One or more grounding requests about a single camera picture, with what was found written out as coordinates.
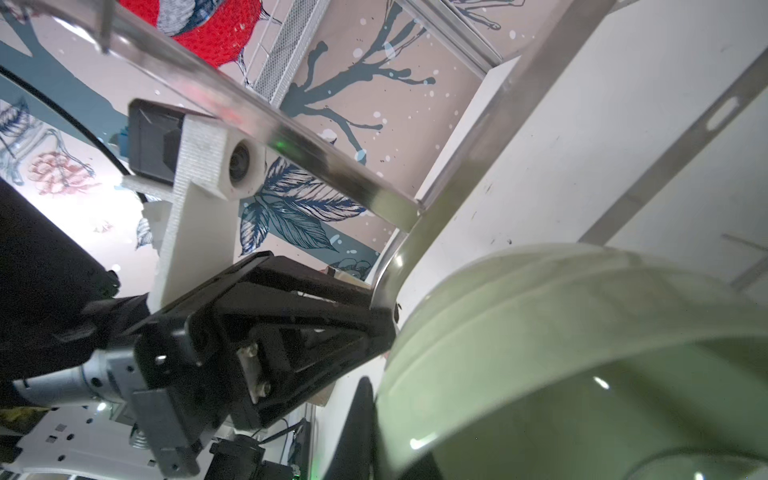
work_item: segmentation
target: wire rack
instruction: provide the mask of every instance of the wire rack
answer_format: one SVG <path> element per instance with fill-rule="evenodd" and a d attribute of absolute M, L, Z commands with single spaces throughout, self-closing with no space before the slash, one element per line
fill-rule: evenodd
<path fill-rule="evenodd" d="M 290 5 L 282 21 L 274 18 L 281 3 L 283 7 L 286 3 Z M 272 106 L 279 107 L 329 3 L 330 0 L 276 0 L 273 14 L 266 15 L 266 25 L 258 34 L 253 53 L 247 61 L 238 59 L 243 85 Z M 266 60 L 258 61 L 259 53 Z"/>

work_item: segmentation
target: wall mural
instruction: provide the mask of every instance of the wall mural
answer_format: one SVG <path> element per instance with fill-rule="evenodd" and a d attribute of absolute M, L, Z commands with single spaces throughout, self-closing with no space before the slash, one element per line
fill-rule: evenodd
<path fill-rule="evenodd" d="M 321 116 L 334 122 L 356 149 L 355 159 L 361 164 L 366 164 L 367 152 L 358 142 L 353 128 L 380 131 L 384 123 L 356 123 L 327 104 L 319 108 L 314 105 L 328 100 L 356 82 L 372 81 L 375 76 L 410 85 L 424 86 L 435 83 L 434 77 L 412 78 L 410 68 L 396 70 L 386 67 L 391 60 L 426 33 L 426 29 L 413 19 L 395 31 L 393 25 L 401 13 L 400 5 L 391 0 L 387 1 L 384 22 L 367 50 L 363 52 L 360 48 L 359 51 L 353 52 L 353 56 L 358 59 L 352 65 L 328 80 L 314 84 L 317 63 L 322 55 L 328 52 L 328 45 L 319 41 L 307 55 L 306 80 L 301 85 L 292 83 L 280 106 L 290 117 Z M 360 205 L 279 157 L 268 170 L 261 191 L 242 210 L 240 242 L 243 254 L 258 248 L 270 228 L 297 247 L 335 250 L 320 222 L 337 222 L 357 217 L 363 211 L 365 210 Z M 372 262 L 363 260 L 352 263 L 351 260 L 354 259 L 344 259 L 334 265 L 365 278 L 365 266 L 370 268 Z"/>
<path fill-rule="evenodd" d="M 459 13 L 477 25 L 491 30 L 501 30 L 502 25 L 489 17 L 496 18 L 497 9 L 506 7 L 522 7 L 525 0 L 451 0 Z"/>
<path fill-rule="evenodd" d="M 60 131 L 43 128 L 43 123 L 29 114 L 24 98 L 0 108 L 0 141 L 3 146 L 0 171 L 3 179 L 24 185 L 19 171 L 22 160 L 49 137 L 55 139 L 54 150 L 38 154 L 27 172 L 40 195 L 68 195 L 96 187 L 98 183 L 93 181 L 96 175 L 93 168 L 67 151 Z"/>
<path fill-rule="evenodd" d="M 402 7 L 400 5 L 396 4 L 393 0 L 387 0 L 384 22 L 368 49 L 364 53 L 361 48 L 356 49 L 353 52 L 353 56 L 359 58 L 350 67 L 334 75 L 329 80 L 313 85 L 316 64 L 323 53 L 328 51 L 328 45 L 324 41 L 319 41 L 316 47 L 307 55 L 308 72 L 306 81 L 300 86 L 292 83 L 288 88 L 288 93 L 283 103 L 280 105 L 280 110 L 286 112 L 289 117 L 319 115 L 335 122 L 357 150 L 355 159 L 363 165 L 367 162 L 366 150 L 360 146 L 351 127 L 380 131 L 384 125 L 381 123 L 374 125 L 353 123 L 327 105 L 321 108 L 313 108 L 310 105 L 326 101 L 358 81 L 371 81 L 376 75 L 410 85 L 435 83 L 434 77 L 418 80 L 411 78 L 412 72 L 410 68 L 403 68 L 401 70 L 384 68 L 390 61 L 400 55 L 403 50 L 427 32 L 426 28 L 421 27 L 416 20 L 412 19 L 395 34 L 392 27 L 401 13 Z"/>
<path fill-rule="evenodd" d="M 276 9 L 274 0 L 263 3 L 121 0 L 123 6 L 246 86 L 244 59 L 250 58 L 252 64 L 256 57 L 254 39 L 258 40 L 265 23 L 260 20 L 279 25 L 278 18 L 286 14 L 285 8 Z M 348 10 L 355 12 L 345 15 Z M 119 62 L 96 54 L 85 40 L 76 38 L 77 32 L 64 30 L 48 17 L 29 18 L 7 8 L 2 13 L 2 64 L 59 103 L 115 153 L 119 140 L 126 137 L 124 113 L 130 98 L 174 104 L 183 100 L 165 93 L 138 71 L 120 70 Z M 430 37 L 392 0 L 361 0 L 351 5 L 334 0 L 281 108 L 379 176 L 386 175 L 396 186 L 415 192 L 479 84 Z M 257 61 L 253 71 L 258 67 Z M 148 84 L 157 87 L 148 88 Z M 440 93 L 442 106 L 433 103 L 430 108 L 428 102 L 438 101 L 432 90 L 440 85 L 451 97 Z M 65 137 L 77 139 L 78 151 L 87 144 L 68 122 L 4 78 L 0 78 L 0 98 L 7 102 L 0 111 L 0 177 L 40 198 L 81 199 L 96 190 L 102 192 L 103 187 L 121 190 L 119 179 L 105 183 L 103 175 L 96 176 L 91 166 L 94 159 L 72 151 L 73 140 L 65 145 Z M 374 108 L 386 98 L 395 101 L 385 100 L 385 105 Z M 47 147 L 41 150 L 40 145 Z M 384 145 L 395 147 L 394 151 L 383 154 Z M 119 198 L 126 208 L 141 209 L 127 190 Z M 122 220 L 99 218 L 88 232 L 120 230 Z M 311 255 L 291 253 L 293 258 L 315 268 L 318 261 L 336 266 L 358 278 L 365 278 L 393 231 L 391 225 L 280 157 L 270 165 L 263 188 L 241 202 L 240 220 L 236 254 L 260 248 L 281 254 L 281 245 L 287 244 Z M 144 256 L 151 232 L 140 216 L 133 221 L 131 249 Z M 132 263 L 130 268 L 142 270 L 146 278 L 154 264 L 142 269 Z"/>

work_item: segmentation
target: white plastic part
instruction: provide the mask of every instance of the white plastic part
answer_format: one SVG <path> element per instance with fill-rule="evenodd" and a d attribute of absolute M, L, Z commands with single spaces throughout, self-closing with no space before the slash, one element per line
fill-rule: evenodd
<path fill-rule="evenodd" d="M 533 417 L 522 414 L 513 418 L 513 423 L 520 422 L 516 425 L 518 430 L 515 427 L 504 430 L 498 426 L 501 423 L 495 424 L 491 430 L 500 432 L 500 439 L 495 444 L 488 442 L 491 437 L 479 434 L 457 437 L 467 439 L 473 445 L 481 445 L 481 450 L 486 449 L 490 454 L 497 455 L 500 458 L 498 462 L 486 458 L 467 462 L 467 458 L 481 456 L 467 455 L 467 452 L 474 455 L 477 446 L 467 446 L 461 455 L 451 450 L 455 462 L 445 460 L 446 450 L 435 449 L 436 445 L 448 445 L 446 442 L 449 439 L 532 392 L 595 367 L 704 340 L 768 338 L 765 319 L 765 310 L 725 283 L 688 273 L 654 257 L 585 244 L 537 245 L 497 252 L 443 280 L 425 296 L 398 335 L 376 398 L 379 466 L 376 478 L 401 478 L 425 452 L 433 453 L 446 480 L 470 476 L 457 466 L 462 460 L 466 465 L 472 465 L 473 472 L 481 472 L 474 478 L 622 478 L 622 475 L 600 475 L 599 472 L 606 471 L 609 462 L 613 466 L 624 462 L 623 467 L 617 469 L 624 474 L 644 458 L 664 451 L 664 445 L 668 445 L 669 449 L 687 445 L 711 448 L 706 443 L 710 438 L 705 442 L 699 437 L 700 441 L 687 444 L 680 440 L 688 440 L 683 435 L 674 437 L 674 442 L 670 440 L 673 436 L 669 432 L 675 429 L 678 432 L 696 432 L 691 435 L 697 435 L 703 428 L 699 418 L 705 418 L 707 428 L 716 432 L 711 438 L 720 442 L 718 448 L 732 448 L 733 439 L 742 438 L 739 436 L 741 433 L 733 433 L 740 429 L 760 439 L 765 428 L 756 419 L 764 415 L 756 415 L 754 409 L 747 410 L 746 401 L 739 401 L 734 402 L 731 409 L 720 409 L 721 412 L 716 415 L 699 409 L 697 412 L 705 412 L 698 414 L 703 417 L 691 413 L 680 422 L 659 421 L 660 417 L 653 419 L 650 415 L 642 417 L 636 413 L 640 409 L 634 407 L 634 410 L 613 410 L 613 418 L 621 419 L 614 422 L 616 429 L 624 429 L 622 435 L 635 434 L 632 439 L 620 438 L 618 434 L 603 435 L 604 439 L 618 442 L 621 448 L 626 447 L 621 455 L 605 454 L 609 459 L 588 462 L 585 460 L 587 449 L 580 453 L 576 449 L 553 449 L 541 456 L 532 456 L 542 462 L 563 464 L 565 457 L 580 458 L 588 475 L 575 469 L 570 470 L 568 475 L 560 476 L 514 475 L 511 470 L 503 473 L 497 470 L 489 475 L 491 464 L 495 468 L 499 464 L 514 463 L 509 459 L 519 458 L 515 455 L 544 451 L 510 448 L 510 439 L 525 437 L 526 434 L 530 435 L 528 445 L 534 445 L 534 438 L 544 438 L 542 432 L 555 425 L 552 423 L 554 420 L 530 423 Z M 639 390 L 620 388 L 637 377 L 600 374 L 598 381 L 593 375 L 586 375 L 584 381 L 585 388 L 590 392 L 609 395 L 607 391 L 610 390 L 610 395 L 631 399 L 627 400 L 628 404 L 636 406 L 642 403 L 636 401 Z M 666 374 L 655 375 L 653 381 L 668 377 Z M 644 378 L 651 382 L 649 376 Z M 664 391 L 673 392 L 676 401 L 680 402 L 683 391 L 694 391 L 693 387 L 684 387 L 685 383 L 678 379 L 677 384 Z M 754 383 L 764 385 L 763 380 Z M 726 394 L 728 387 L 723 386 L 722 389 L 722 393 L 715 395 L 722 399 L 729 398 L 728 395 L 738 396 L 735 392 L 746 391 L 732 389 Z M 754 399 L 754 405 L 764 411 L 765 396 L 744 395 L 744 398 Z M 565 404 L 581 402 L 588 405 L 586 398 L 573 395 L 572 402 Z M 694 405 L 697 404 L 687 399 L 676 408 L 687 415 L 698 408 Z M 727 418 L 739 409 L 742 417 L 749 418 L 751 415 L 755 420 L 735 422 Z M 563 418 L 563 411 L 563 408 L 553 408 L 548 414 L 551 413 L 553 419 L 557 415 L 560 415 L 557 418 Z M 629 414 L 624 417 L 615 415 L 615 412 L 624 411 L 633 412 L 635 416 L 631 420 Z M 671 406 L 665 410 L 668 415 L 678 411 Z M 606 410 L 603 413 L 601 421 L 610 423 L 609 412 Z M 530 425 L 537 428 L 525 430 L 524 419 L 529 422 L 528 428 L 531 428 Z M 746 427 L 742 428 L 745 424 L 760 429 L 759 435 Z M 657 437 L 648 433 L 648 425 L 652 425 L 649 429 L 656 430 Z M 589 437 L 587 434 L 573 435 L 572 431 L 577 431 L 576 428 L 572 431 L 565 428 L 563 426 L 558 431 L 563 441 L 581 442 L 582 445 L 596 445 L 594 436 L 597 432 L 609 431 L 596 428 L 591 430 L 589 435 L 592 437 Z M 595 452 L 599 456 L 607 450 L 607 447 L 596 447 Z M 743 450 L 755 451 L 748 447 L 743 447 Z M 451 467 L 443 469 L 442 466 L 448 464 Z M 521 471 L 522 466 L 523 462 L 518 462 L 515 468 Z"/>
<path fill-rule="evenodd" d="M 162 480 L 152 451 L 131 447 L 131 426 L 111 421 L 110 414 L 110 409 L 97 411 L 95 403 L 88 409 L 68 406 L 46 413 L 18 441 L 22 453 L 13 463 L 4 464 L 3 469 L 19 474 L 58 473 L 98 480 Z M 213 459 L 209 450 L 206 447 L 200 451 L 200 474 L 189 480 L 205 478 Z"/>
<path fill-rule="evenodd" d="M 138 175 L 125 175 L 121 186 L 161 200 L 174 201 L 174 188 L 171 185 L 162 184 L 155 180 L 139 177 Z"/>
<path fill-rule="evenodd" d="M 174 205 L 170 201 L 159 200 L 145 203 L 141 210 L 141 214 L 147 219 L 149 230 L 152 232 L 152 248 L 158 252 L 163 246 L 165 231 L 170 219 L 170 210 L 173 207 Z"/>
<path fill-rule="evenodd" d="M 233 184 L 230 157 L 238 144 L 248 150 L 250 162 L 245 177 Z M 264 147 L 240 131 L 213 118 L 185 117 L 174 177 L 174 205 L 147 299 L 150 312 L 157 312 L 232 265 L 238 201 L 261 187 L 266 173 L 264 158 Z"/>

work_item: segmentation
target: painted tree branch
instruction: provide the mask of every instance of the painted tree branch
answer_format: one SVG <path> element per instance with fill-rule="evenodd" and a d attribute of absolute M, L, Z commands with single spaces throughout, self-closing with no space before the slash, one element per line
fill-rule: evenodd
<path fill-rule="evenodd" d="M 240 69 L 240 73 L 243 74 L 243 86 L 246 88 L 254 88 L 256 86 L 256 82 L 248 80 L 248 67 L 245 66 L 245 48 L 243 50 L 240 50 L 240 53 L 237 56 L 237 60 L 235 63 L 237 64 L 237 67 Z"/>
<path fill-rule="evenodd" d="M 384 22 L 382 27 L 376 33 L 376 37 L 369 46 L 368 51 L 362 54 L 360 58 L 345 71 L 341 71 L 329 80 L 313 86 L 317 62 L 323 53 L 328 51 L 328 45 L 324 41 L 319 41 L 317 46 L 307 55 L 306 80 L 300 86 L 296 83 L 292 83 L 288 87 L 288 92 L 285 100 L 283 100 L 283 104 L 280 106 L 281 110 L 290 117 L 296 117 L 302 114 L 319 115 L 338 124 L 339 128 L 341 128 L 346 135 L 347 140 L 357 150 L 356 159 L 362 164 L 365 164 L 367 160 L 366 152 L 357 141 L 351 127 L 381 130 L 383 125 L 357 124 L 343 117 L 338 112 L 328 108 L 327 105 L 324 108 L 312 108 L 310 105 L 328 100 L 344 88 L 349 87 L 358 81 L 371 81 L 376 76 L 389 78 L 409 85 L 435 83 L 433 77 L 427 77 L 421 80 L 411 78 L 412 71 L 410 68 L 403 68 L 402 70 L 385 68 L 385 65 L 426 33 L 425 28 L 420 28 L 416 31 L 418 23 L 415 20 L 411 20 L 400 28 L 400 30 L 392 36 L 392 39 L 388 41 L 387 39 L 393 32 L 392 27 L 401 13 L 402 7 L 391 0 L 388 0 L 386 3 Z M 379 52 L 382 52 L 385 55 L 383 59 L 371 62 L 366 61 Z"/>
<path fill-rule="evenodd" d="M 492 21 L 490 18 L 477 13 L 476 10 L 486 11 L 488 8 L 499 7 L 522 7 L 525 5 L 525 0 L 451 0 L 451 3 L 456 7 L 459 13 L 469 18 L 473 22 L 477 22 L 480 25 L 484 25 L 491 30 L 501 30 L 502 26 L 498 22 Z"/>

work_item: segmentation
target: painted flower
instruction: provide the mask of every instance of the painted flower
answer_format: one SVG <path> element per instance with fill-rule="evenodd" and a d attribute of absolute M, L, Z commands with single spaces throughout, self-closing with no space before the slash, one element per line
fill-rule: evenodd
<path fill-rule="evenodd" d="M 96 187 L 92 170 L 69 155 L 51 151 L 39 154 L 29 166 L 29 180 L 36 183 L 40 195 L 72 195 Z"/>

